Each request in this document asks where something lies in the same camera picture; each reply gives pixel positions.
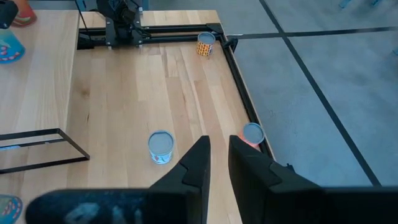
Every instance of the orange can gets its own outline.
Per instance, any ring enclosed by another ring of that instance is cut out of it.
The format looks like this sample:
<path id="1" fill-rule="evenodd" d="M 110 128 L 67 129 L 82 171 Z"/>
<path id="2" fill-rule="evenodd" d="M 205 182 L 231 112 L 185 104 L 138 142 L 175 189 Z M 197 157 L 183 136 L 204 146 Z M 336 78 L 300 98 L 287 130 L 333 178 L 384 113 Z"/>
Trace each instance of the orange can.
<path id="1" fill-rule="evenodd" d="M 202 56 L 209 56 L 213 50 L 216 37 L 209 32 L 202 32 L 198 35 L 197 52 Z"/>
<path id="2" fill-rule="evenodd" d="M 240 132 L 239 137 L 251 147 L 258 147 L 266 138 L 266 135 L 259 124 L 247 123 Z"/>

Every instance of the can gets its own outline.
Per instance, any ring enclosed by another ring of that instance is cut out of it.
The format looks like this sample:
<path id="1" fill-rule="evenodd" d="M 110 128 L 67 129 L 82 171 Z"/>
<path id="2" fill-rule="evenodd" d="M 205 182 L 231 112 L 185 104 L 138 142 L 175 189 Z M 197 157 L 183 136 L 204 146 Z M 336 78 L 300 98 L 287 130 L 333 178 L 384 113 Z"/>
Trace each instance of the can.
<path id="1" fill-rule="evenodd" d="M 174 138 L 166 130 L 155 131 L 149 136 L 150 157 L 156 164 L 166 164 L 173 156 Z"/>
<path id="2" fill-rule="evenodd" d="M 0 63 L 18 61 L 25 54 L 25 47 L 9 29 L 0 29 Z"/>
<path id="3" fill-rule="evenodd" d="M 216 37 L 209 32 L 202 32 L 198 35 L 197 52 L 202 56 L 209 56 L 213 50 Z"/>
<path id="4" fill-rule="evenodd" d="M 18 15 L 12 22 L 14 27 L 27 27 L 32 25 L 36 20 L 36 14 L 32 10 L 27 0 L 13 0 L 18 6 Z"/>
<path id="5" fill-rule="evenodd" d="M 251 147 L 258 147 L 266 138 L 266 135 L 259 124 L 247 123 L 240 132 L 239 137 Z"/>

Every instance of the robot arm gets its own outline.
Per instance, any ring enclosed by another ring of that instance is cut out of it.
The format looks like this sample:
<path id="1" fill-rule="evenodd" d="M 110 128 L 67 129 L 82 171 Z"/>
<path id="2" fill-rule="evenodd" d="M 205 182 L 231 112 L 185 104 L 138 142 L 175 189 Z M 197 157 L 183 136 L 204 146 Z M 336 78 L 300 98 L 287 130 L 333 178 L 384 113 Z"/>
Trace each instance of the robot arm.
<path id="1" fill-rule="evenodd" d="M 0 0 L 0 29 L 8 29 L 18 13 L 13 1 Z"/>
<path id="2" fill-rule="evenodd" d="M 136 13 L 123 0 L 97 0 L 98 12 L 118 24 L 132 24 Z"/>

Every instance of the can lid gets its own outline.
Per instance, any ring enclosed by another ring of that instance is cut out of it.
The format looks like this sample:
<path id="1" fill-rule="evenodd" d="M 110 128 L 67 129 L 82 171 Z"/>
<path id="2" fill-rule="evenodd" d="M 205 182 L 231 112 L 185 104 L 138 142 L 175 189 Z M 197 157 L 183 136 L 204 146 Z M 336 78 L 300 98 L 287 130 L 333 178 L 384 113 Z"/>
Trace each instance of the can lid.
<path id="1" fill-rule="evenodd" d="M 266 137 L 264 130 L 256 123 L 245 124 L 243 127 L 243 136 L 253 144 L 260 144 Z"/>
<path id="2" fill-rule="evenodd" d="M 216 37 L 209 32 L 202 32 L 198 35 L 198 40 L 204 44 L 214 44 Z"/>
<path id="3" fill-rule="evenodd" d="M 149 136 L 148 147 L 154 154 L 167 154 L 174 147 L 174 138 L 166 130 L 155 131 Z"/>

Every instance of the wooden table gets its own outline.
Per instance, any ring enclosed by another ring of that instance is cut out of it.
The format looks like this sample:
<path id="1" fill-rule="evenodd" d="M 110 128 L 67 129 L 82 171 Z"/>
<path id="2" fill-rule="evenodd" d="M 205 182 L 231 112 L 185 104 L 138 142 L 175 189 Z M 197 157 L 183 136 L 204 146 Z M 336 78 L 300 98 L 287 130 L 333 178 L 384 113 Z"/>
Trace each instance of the wooden table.
<path id="1" fill-rule="evenodd" d="M 89 27 L 104 27 L 96 12 Z M 216 11 L 145 11 L 143 26 L 219 22 Z M 27 203 L 59 188 L 149 187 L 202 135 L 211 141 L 208 223 L 241 223 L 229 179 L 229 135 L 248 122 L 219 44 L 210 57 L 196 43 L 148 44 L 76 53 L 70 103 L 71 135 L 91 154 L 76 164 L 0 176 L 2 194 Z M 152 162 L 147 140 L 166 129 L 176 140 L 170 163 Z"/>
<path id="2" fill-rule="evenodd" d="M 74 10 L 36 14 L 39 19 L 34 25 L 11 28 L 27 49 L 25 55 L 18 62 L 0 65 L 0 151 L 71 141 L 63 135 L 68 133 L 79 13 Z M 0 173 L 6 172 L 1 169 L 11 168 L 7 165 L 13 153 L 0 152 L 0 161 L 6 160 L 0 165 Z"/>

